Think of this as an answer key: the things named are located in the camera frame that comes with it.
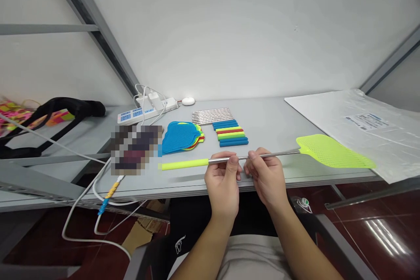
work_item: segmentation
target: label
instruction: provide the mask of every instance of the label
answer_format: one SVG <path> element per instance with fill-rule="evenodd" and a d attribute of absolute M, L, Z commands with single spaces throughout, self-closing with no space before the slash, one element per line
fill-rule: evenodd
<path fill-rule="evenodd" d="M 358 126 L 364 131 L 383 129 L 394 126 L 373 114 L 346 116 L 345 119 L 354 123 L 356 126 Z"/>

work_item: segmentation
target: white wall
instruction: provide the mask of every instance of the white wall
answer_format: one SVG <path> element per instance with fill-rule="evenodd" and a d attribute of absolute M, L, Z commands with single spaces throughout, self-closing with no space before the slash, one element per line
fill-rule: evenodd
<path fill-rule="evenodd" d="M 411 53 L 371 93 L 382 102 L 420 112 L 420 48 Z"/>
<path fill-rule="evenodd" d="M 360 87 L 420 0 L 95 0 L 138 79 L 199 100 Z"/>
<path fill-rule="evenodd" d="M 0 23 L 80 24 L 66 0 L 0 0 Z M 0 36 L 0 94 L 40 103 L 57 96 L 132 103 L 87 33 Z"/>

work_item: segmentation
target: blue foam tube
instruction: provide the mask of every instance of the blue foam tube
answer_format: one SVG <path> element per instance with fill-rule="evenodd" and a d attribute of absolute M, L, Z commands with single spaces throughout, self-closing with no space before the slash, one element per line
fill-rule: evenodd
<path fill-rule="evenodd" d="M 213 127 L 213 130 L 222 129 L 222 128 L 230 128 L 230 127 L 239 127 L 239 125 L 237 123 L 230 123 L 230 124 L 226 124 L 226 125 L 219 125 L 219 126 L 214 126 Z"/>
<path fill-rule="evenodd" d="M 215 126 L 215 125 L 223 125 L 223 124 L 226 124 L 226 123 L 236 123 L 236 120 L 235 119 L 231 119 L 231 120 L 225 120 L 225 121 L 221 121 L 221 122 L 214 122 L 213 123 L 213 126 Z"/>
<path fill-rule="evenodd" d="M 245 144 L 248 144 L 248 140 L 220 142 L 220 147 L 231 147 L 235 145 L 245 145 Z"/>
<path fill-rule="evenodd" d="M 242 137 L 242 138 L 231 138 L 231 139 L 220 139 L 220 142 L 233 142 L 233 141 L 248 141 L 247 137 Z"/>

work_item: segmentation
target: hand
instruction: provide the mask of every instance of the hand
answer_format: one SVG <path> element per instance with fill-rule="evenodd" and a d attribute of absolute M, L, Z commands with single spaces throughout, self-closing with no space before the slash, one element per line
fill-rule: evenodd
<path fill-rule="evenodd" d="M 260 157 L 260 154 L 267 153 L 271 152 L 261 147 L 257 151 L 249 151 L 244 169 L 247 175 L 252 174 L 258 197 L 270 210 L 288 205 L 288 200 L 283 166 L 277 157 Z"/>
<path fill-rule="evenodd" d="M 213 154 L 211 158 L 229 158 L 227 163 L 210 164 L 204 176 L 211 216 L 233 224 L 239 210 L 239 188 L 236 181 L 241 180 L 242 168 L 235 152 L 220 152 Z"/>

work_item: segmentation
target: left hand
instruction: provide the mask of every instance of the left hand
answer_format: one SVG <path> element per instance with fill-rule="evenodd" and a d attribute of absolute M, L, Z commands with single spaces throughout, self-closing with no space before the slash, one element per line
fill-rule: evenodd
<path fill-rule="evenodd" d="M 242 168 L 235 152 L 224 151 L 213 154 L 211 158 L 229 158 L 227 163 L 210 164 L 204 176 L 211 216 L 233 223 L 239 210 L 239 188 L 236 181 L 241 180 Z"/>

